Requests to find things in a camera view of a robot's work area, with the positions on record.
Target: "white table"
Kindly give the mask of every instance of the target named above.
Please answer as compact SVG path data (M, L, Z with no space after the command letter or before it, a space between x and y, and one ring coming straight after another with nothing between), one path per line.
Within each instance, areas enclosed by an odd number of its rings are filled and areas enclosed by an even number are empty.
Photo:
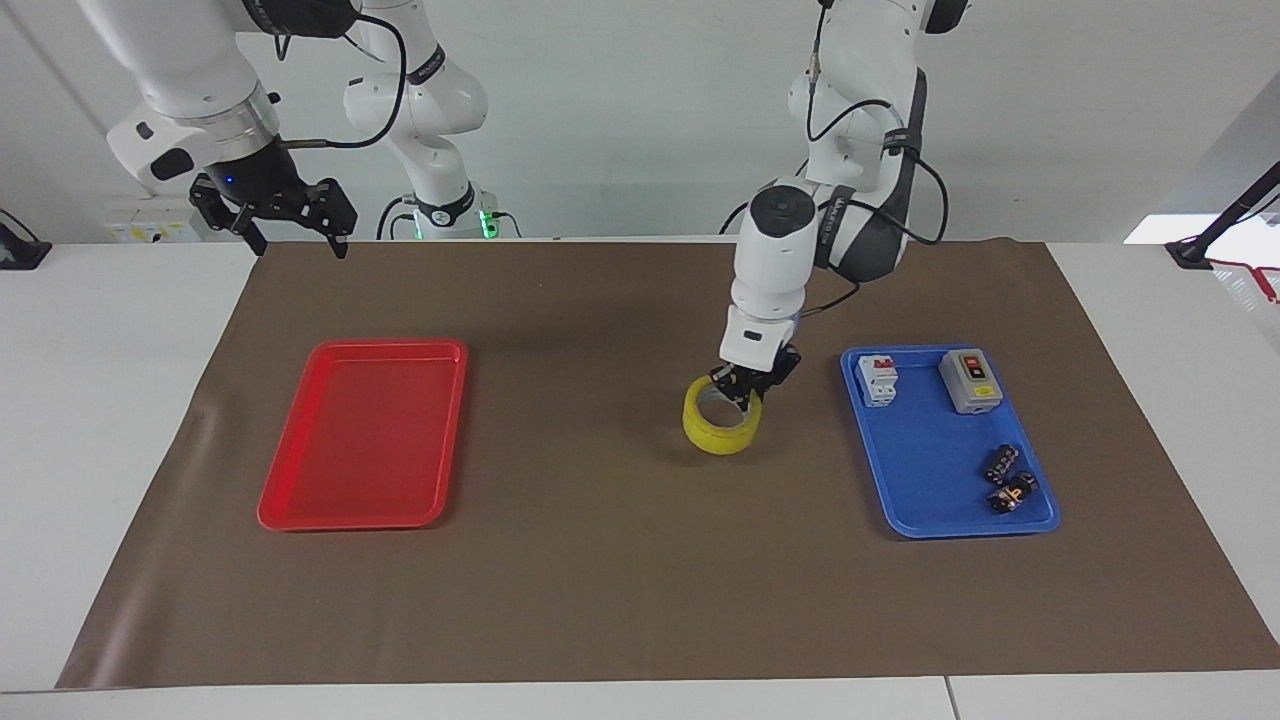
M707 241L707 238L664 238ZM1051 246L1280 635L1280 356L1162 249ZM59 246L0 273L0 688L52 687L243 287L238 245ZM12 309L28 309L13 318ZM1230 364L1219 360L1230 356ZM1201 387L1192 378L1204 378ZM101 478L111 478L104 483ZM1258 717L1280 671L20 693L0 716Z

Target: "yellow tape roll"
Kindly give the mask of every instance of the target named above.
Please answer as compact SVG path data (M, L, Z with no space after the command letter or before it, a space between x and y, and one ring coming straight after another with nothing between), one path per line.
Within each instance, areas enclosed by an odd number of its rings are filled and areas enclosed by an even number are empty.
M698 409L699 401L708 400L713 393L719 395L719 391L707 375L698 378L694 384L689 386L689 392L685 393L685 436L699 450L712 455L742 452L755 439L755 430L760 428L760 414L764 411L760 396L751 393L748 413L741 423L732 428L722 428L708 421L701 410Z

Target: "blue tray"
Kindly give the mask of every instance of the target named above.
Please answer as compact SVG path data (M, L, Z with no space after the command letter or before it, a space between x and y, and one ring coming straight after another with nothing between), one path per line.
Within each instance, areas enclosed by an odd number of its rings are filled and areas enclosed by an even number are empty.
M909 538L1047 533L1061 520L1057 500L1007 391L1005 401L991 413L961 415L942 384L942 356L966 347L974 346L852 347L840 357L884 518ZM897 397L886 407L863 404L856 379L863 355L893 357ZM989 355L987 360L1000 382L995 361ZM1029 470L1039 479L1039 491L1018 510L998 514L987 505L996 487L982 471L1004 443L1021 451L1012 471Z

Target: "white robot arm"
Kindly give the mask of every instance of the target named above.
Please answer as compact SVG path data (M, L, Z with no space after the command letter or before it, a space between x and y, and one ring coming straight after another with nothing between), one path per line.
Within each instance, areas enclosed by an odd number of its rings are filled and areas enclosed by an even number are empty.
M748 205L719 351L726 365L712 373L744 411L753 392L763 397L800 361L791 340L813 268L829 268L856 288L897 266L922 167L925 82L915 38L950 31L968 6L818 1L814 54L790 94L791 114L809 140L806 170L769 183Z
M404 37L411 68L403 108L387 138L413 187L413 205L424 237L479 237L481 214L493 210L492 195L472 186L462 154L443 136L479 129L489 99L476 78L448 58L436 42L419 0L365 0L366 14L380 17ZM365 26L366 47L379 58L399 53L385 28ZM398 88L393 74L351 81L343 96L347 118L361 132L383 127Z
M474 205L465 196L475 193L468 191L457 151L438 136L480 127L488 104L479 83L444 59L419 1L78 3L111 54L133 73L143 97L108 133L116 158L148 187L202 169L191 199L215 229L243 237L261 255L266 240L255 220L291 220L324 234L334 252L344 256L355 208L333 178L305 183L289 150L367 147L390 136L416 196L444 205L453 215L440 224L462 231L460 219ZM361 129L372 127L369 132L381 129L361 142L282 140L271 108L279 97L262 88L236 46L236 32L338 38L357 20L376 28L366 33L372 51L401 60L404 68L403 82L397 73L390 81L358 78L348 86L352 122Z

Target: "black stand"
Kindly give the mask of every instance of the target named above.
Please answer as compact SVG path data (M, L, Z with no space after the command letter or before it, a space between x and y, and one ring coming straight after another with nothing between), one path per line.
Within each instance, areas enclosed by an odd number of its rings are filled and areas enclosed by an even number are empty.
M0 260L0 270L35 270L54 246L38 240L27 242L0 223L0 247L4 247L10 256Z
M1263 173L1258 182L1249 186L1249 190L1244 191L1244 195L1239 200L1231 204L1230 208L1222 211L1213 223L1204 229L1192 242L1166 242L1165 250L1174 256L1174 261L1178 266L1185 268L1188 270L1211 270L1213 265L1204 259L1208 252L1208 246L1213 245L1213 241L1222 237L1222 233L1231 229L1233 225L1240 222L1240 218L1245 213L1253 209L1254 205L1262 202L1262 199L1267 196L1268 192L1280 187L1280 163L1271 165L1271 169Z

